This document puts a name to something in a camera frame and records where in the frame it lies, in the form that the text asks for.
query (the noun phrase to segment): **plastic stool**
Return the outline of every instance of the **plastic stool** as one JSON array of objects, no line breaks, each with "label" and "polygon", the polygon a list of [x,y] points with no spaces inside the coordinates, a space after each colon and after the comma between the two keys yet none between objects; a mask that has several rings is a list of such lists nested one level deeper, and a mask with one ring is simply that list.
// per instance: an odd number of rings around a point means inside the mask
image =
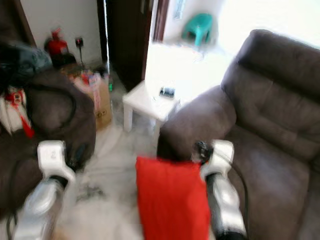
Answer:
[{"label": "plastic stool", "polygon": [[195,45],[200,46],[203,37],[207,43],[211,36],[213,17],[207,13],[200,13],[194,16],[184,27],[182,38],[186,39],[189,33],[195,34]]}]

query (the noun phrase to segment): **red cushion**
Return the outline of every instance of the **red cushion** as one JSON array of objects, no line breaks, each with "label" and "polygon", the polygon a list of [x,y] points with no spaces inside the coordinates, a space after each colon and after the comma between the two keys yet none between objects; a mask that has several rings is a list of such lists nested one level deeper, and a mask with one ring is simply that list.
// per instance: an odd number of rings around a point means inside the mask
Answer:
[{"label": "red cushion", "polygon": [[210,209],[200,166],[148,157],[136,161],[145,240],[208,240]]}]

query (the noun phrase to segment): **metal robot arm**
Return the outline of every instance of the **metal robot arm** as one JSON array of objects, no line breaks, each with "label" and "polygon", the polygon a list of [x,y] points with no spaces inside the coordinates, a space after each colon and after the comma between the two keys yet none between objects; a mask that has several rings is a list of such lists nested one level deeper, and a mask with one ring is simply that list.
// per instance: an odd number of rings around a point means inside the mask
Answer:
[{"label": "metal robot arm", "polygon": [[62,141],[43,141],[38,146],[38,162],[44,179],[27,198],[14,240],[50,240],[60,214],[67,184],[75,172],[65,162]]},{"label": "metal robot arm", "polygon": [[200,174],[205,181],[210,177],[213,201],[213,232],[216,240],[246,240],[247,232],[240,212],[236,189],[228,179],[234,157],[234,146],[229,141],[215,140],[211,145],[199,142],[194,162],[201,162]]}]

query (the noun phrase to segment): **red fire extinguisher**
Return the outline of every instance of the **red fire extinguisher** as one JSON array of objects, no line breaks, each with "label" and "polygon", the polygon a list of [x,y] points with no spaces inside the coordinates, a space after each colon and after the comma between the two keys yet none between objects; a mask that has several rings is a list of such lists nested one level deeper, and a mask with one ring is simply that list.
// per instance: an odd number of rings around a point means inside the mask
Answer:
[{"label": "red fire extinguisher", "polygon": [[69,52],[67,42],[62,40],[59,36],[61,28],[57,28],[52,31],[52,38],[48,40],[45,45],[46,50],[49,52],[50,56],[65,54]]}]

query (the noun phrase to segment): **white side table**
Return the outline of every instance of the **white side table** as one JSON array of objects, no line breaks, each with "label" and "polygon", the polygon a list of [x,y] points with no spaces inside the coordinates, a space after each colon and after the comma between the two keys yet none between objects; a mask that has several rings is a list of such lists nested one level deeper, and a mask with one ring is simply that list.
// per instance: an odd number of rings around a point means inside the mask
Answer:
[{"label": "white side table", "polygon": [[155,119],[155,130],[153,134],[153,144],[155,146],[158,143],[160,127],[167,120],[169,113],[175,109],[180,102],[175,98],[159,96],[159,92],[160,89],[149,89],[145,81],[142,81],[122,98],[124,130],[130,132],[132,129],[133,111]]}]

